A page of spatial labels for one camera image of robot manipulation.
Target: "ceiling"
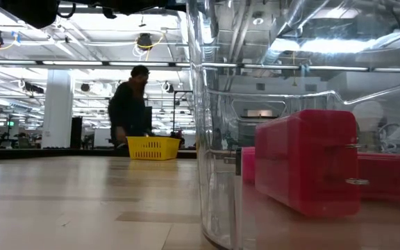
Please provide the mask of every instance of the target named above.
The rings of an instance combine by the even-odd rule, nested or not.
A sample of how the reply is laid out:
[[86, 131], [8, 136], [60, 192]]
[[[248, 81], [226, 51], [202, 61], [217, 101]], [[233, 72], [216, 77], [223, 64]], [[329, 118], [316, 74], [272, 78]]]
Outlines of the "ceiling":
[[[204, 62], [400, 67], [400, 32], [393, 16], [379, 2], [331, 0], [303, 24], [301, 34], [290, 31], [274, 40], [273, 27], [285, 19], [293, 1], [207, 1], [214, 8], [206, 8], [206, 15], [200, 15]], [[395, 4], [395, 12], [400, 17], [400, 1], [387, 1]], [[308, 2], [310, 5], [303, 13], [313, 11], [319, 5], [319, 0]], [[68, 3], [62, 3], [60, 12], [66, 14], [70, 7]], [[73, 17], [58, 17], [51, 26], [36, 29], [0, 10], [0, 31], [4, 40], [0, 60], [188, 63], [187, 27], [183, 12], [152, 9], [143, 14], [106, 19], [100, 9], [77, 6]], [[149, 53], [137, 48], [135, 42], [141, 33], [151, 35], [153, 47]], [[37, 121], [24, 125], [40, 126], [44, 99], [29, 99], [31, 93], [25, 92], [22, 86], [28, 82], [47, 91], [48, 68], [52, 66], [0, 65], [0, 96], [4, 96], [0, 98], [0, 109], [3, 110], [0, 117], [8, 113], [34, 115]], [[105, 97], [113, 95], [118, 82], [128, 79], [129, 70], [130, 67], [73, 67], [71, 71], [76, 83], [74, 115], [84, 116], [86, 126], [108, 126], [106, 115], [100, 112], [106, 109]], [[317, 77], [324, 82], [339, 73], [311, 71], [306, 77]], [[266, 69], [246, 69], [236, 74], [268, 77], [273, 81], [296, 76], [292, 70]], [[89, 92], [81, 90], [84, 83], [90, 85]], [[189, 68], [156, 67], [151, 70], [145, 93], [148, 105], [155, 110], [153, 124], [157, 129], [169, 131], [172, 114], [165, 109], [172, 107], [174, 96], [163, 90], [165, 83], [173, 85], [175, 90], [191, 90]], [[176, 112], [182, 114], [176, 116], [176, 127], [193, 131], [192, 95], [186, 97], [186, 101], [177, 107]]]

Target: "clear plastic container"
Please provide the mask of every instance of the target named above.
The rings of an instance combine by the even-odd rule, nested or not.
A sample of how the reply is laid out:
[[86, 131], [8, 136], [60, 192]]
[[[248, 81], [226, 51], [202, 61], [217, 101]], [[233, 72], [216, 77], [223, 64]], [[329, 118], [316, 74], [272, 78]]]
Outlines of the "clear plastic container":
[[[400, 21], [400, 1], [386, 2], [188, 1], [209, 240], [228, 249], [400, 249], [400, 30], [392, 14]], [[307, 109], [356, 118], [351, 146], [372, 180], [360, 187], [355, 215], [304, 217], [236, 171], [235, 150], [255, 145], [257, 125]], [[377, 167], [362, 167], [368, 160]]]

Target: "man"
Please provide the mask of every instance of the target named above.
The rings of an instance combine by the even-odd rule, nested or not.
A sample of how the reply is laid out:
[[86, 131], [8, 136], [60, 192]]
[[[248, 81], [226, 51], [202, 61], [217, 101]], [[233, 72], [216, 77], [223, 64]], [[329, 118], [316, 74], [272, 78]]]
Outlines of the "man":
[[144, 87], [149, 78], [149, 70], [142, 65], [134, 67], [129, 81], [118, 86], [109, 102], [110, 136], [117, 147], [127, 144], [126, 136], [143, 136]]

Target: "yellow plastic basket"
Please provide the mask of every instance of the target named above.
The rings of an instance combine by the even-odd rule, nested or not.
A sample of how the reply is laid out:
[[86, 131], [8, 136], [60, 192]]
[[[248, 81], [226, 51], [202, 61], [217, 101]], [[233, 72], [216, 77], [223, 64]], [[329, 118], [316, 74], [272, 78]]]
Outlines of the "yellow plastic basket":
[[169, 137], [128, 137], [133, 160], [169, 160], [177, 158], [179, 139]]

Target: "yellow basket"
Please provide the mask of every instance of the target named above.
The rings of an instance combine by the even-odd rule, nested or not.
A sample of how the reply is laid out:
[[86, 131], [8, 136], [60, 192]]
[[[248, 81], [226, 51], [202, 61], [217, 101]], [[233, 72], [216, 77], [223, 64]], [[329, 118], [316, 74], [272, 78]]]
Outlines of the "yellow basket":
[[179, 139], [169, 137], [128, 137], [133, 160], [169, 160], [177, 158]]

